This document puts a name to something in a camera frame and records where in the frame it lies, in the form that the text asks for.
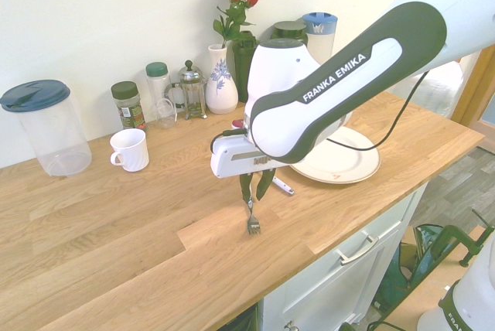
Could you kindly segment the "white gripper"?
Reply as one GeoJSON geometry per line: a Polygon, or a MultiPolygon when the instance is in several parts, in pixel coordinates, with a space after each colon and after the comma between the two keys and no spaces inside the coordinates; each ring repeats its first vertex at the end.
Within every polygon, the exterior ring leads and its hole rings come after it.
{"type": "Polygon", "coordinates": [[[240,175],[242,198],[244,202],[249,202],[253,175],[248,173],[262,171],[256,189],[256,198],[261,200],[275,177],[277,162],[244,135],[232,135],[214,141],[210,166],[218,178],[240,175]]]}

